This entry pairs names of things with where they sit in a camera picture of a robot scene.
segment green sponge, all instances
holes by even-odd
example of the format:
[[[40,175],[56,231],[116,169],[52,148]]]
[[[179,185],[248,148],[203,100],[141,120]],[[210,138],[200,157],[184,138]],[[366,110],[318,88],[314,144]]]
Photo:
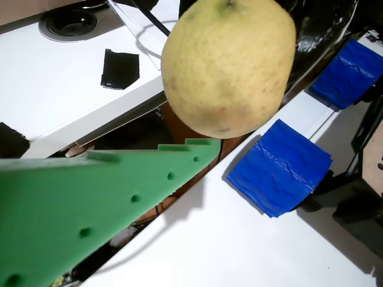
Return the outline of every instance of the green sponge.
[[[0,287],[43,287],[200,172],[216,139],[0,160]]]

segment blue fabric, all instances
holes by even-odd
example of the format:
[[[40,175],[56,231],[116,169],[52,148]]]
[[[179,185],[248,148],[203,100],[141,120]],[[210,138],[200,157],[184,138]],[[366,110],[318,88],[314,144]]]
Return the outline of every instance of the blue fabric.
[[[302,202],[321,182],[331,155],[278,120],[227,176],[269,217]]]
[[[350,40],[310,87],[340,109],[362,97],[383,74],[383,57]]]

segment yellow fruit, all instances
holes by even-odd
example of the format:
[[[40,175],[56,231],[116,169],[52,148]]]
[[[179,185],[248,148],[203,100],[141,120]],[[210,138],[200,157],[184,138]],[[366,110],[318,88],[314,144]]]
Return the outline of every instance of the yellow fruit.
[[[295,43],[294,22],[274,0],[198,0],[163,50],[166,97],[198,133],[252,132],[281,104]]]

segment black cable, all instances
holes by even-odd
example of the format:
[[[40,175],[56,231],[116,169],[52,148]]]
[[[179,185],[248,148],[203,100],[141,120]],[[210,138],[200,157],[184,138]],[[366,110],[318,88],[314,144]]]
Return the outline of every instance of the black cable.
[[[222,149],[223,149],[223,141],[224,141],[224,139],[221,140],[221,150],[220,150],[220,153],[218,154],[217,164],[221,161],[221,155],[222,155]]]
[[[165,34],[165,36],[169,36],[170,31],[161,23],[153,14],[150,13],[149,10],[147,10],[144,6],[142,6],[140,0],[131,0],[132,3],[137,7],[143,15],[147,17],[162,33]]]

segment wooden board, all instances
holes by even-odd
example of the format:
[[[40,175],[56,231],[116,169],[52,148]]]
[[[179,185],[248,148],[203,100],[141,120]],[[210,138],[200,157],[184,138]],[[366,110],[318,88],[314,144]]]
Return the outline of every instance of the wooden board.
[[[383,193],[383,121],[363,150],[363,178],[381,196]]]

